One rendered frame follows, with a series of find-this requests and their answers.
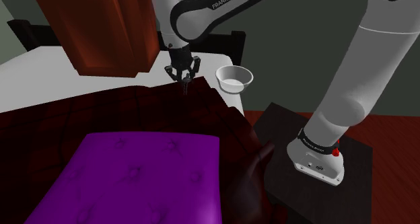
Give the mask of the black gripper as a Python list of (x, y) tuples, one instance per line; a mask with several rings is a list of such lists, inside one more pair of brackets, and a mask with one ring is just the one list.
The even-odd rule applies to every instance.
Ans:
[(182, 48), (169, 48), (171, 65), (164, 67), (165, 72), (173, 81), (180, 81), (180, 72), (188, 70), (186, 77), (193, 79), (199, 72), (201, 59), (192, 57), (190, 46), (186, 45)]

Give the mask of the white bowl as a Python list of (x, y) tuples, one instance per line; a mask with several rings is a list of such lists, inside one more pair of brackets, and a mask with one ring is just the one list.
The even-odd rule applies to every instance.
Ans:
[(227, 94), (242, 93), (254, 79), (248, 69), (237, 65), (226, 65), (218, 68), (215, 76), (219, 87)]

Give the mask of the dark red sofa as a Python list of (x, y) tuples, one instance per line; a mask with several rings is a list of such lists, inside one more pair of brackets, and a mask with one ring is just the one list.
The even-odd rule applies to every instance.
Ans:
[(223, 224), (271, 223), (261, 165), (251, 183), (256, 216), (233, 209), (234, 177), (266, 157), (246, 118), (199, 77), (187, 91), (178, 83), (127, 86), (0, 113), (0, 224), (24, 224), (88, 133), (124, 130), (218, 136)]

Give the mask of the reddish brown wooden cabinet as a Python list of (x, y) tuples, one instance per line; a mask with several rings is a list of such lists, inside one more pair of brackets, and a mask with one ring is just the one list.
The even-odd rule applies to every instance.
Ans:
[(36, 0), (82, 76), (135, 77), (160, 52), (152, 0)]

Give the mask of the purple tufted seat cushion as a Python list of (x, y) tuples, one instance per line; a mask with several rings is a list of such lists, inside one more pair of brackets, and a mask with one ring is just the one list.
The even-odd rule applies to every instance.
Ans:
[(219, 139), (88, 134), (24, 224), (222, 224)]

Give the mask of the white table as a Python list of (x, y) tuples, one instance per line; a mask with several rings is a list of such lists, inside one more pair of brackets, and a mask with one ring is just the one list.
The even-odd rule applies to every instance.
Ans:
[(0, 65), (0, 113), (105, 89), (169, 84), (169, 63), (161, 51), (150, 72), (135, 78), (80, 76), (61, 46), (41, 46)]

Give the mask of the dark robot stand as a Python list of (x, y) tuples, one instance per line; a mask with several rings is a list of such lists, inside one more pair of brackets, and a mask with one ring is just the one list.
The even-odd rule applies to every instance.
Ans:
[(299, 214), (295, 224), (371, 224), (373, 149), (343, 136), (339, 150), (345, 175), (338, 186), (308, 176), (294, 167), (287, 145), (297, 137), (307, 118), (275, 103), (254, 125), (262, 144), (270, 141), (275, 156), (265, 170), (265, 190), (272, 202)]

